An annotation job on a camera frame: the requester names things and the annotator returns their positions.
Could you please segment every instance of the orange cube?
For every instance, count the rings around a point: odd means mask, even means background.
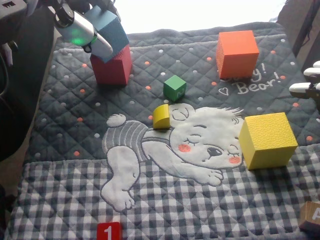
[[[219,33],[216,64],[221,79],[251,77],[258,56],[259,49],[251,30]]]

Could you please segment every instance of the cube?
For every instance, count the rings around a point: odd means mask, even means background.
[[[153,111],[153,128],[154,129],[169,129],[170,128],[170,114],[169,105],[163,104],[158,106]]]
[[[101,58],[104,63],[110,61],[129,44],[128,37],[119,18],[111,11],[102,11],[101,8],[96,5],[86,12],[84,16],[93,24],[98,33],[109,42],[113,49],[111,56]],[[99,49],[92,48],[92,54],[99,56]]]
[[[122,240],[122,226],[120,222],[98,223],[96,240]]]
[[[175,102],[186,93],[187,83],[177,75],[170,77],[163,84],[163,94]]]
[[[249,170],[286,166],[298,146],[284,112],[247,116],[239,143]]]
[[[299,228],[320,233],[320,204],[307,201],[300,210]]]
[[[216,47],[219,77],[251,77],[256,67],[259,49],[252,31],[220,32]]]
[[[90,61],[96,82],[108,85],[127,85],[132,69],[130,47],[127,45],[112,60],[104,63],[100,58],[91,55]]]

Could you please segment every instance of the heart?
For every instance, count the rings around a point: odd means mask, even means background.
[[[220,88],[220,89],[219,89],[219,93],[221,93],[221,94],[223,94],[223,95],[229,96],[229,90],[228,90],[228,88],[226,88],[226,87]]]

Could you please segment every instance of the bear's leg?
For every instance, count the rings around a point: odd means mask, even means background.
[[[108,151],[107,160],[113,177],[102,187],[101,197],[117,212],[131,209],[135,201],[129,190],[140,175],[137,155],[127,146],[115,146]]]

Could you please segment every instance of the bear's eyebrow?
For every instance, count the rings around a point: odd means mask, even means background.
[[[200,125],[194,125],[193,127],[200,127],[200,128],[204,128],[204,129],[206,129],[206,128],[207,128],[207,126],[202,125],[202,124],[200,124]]]

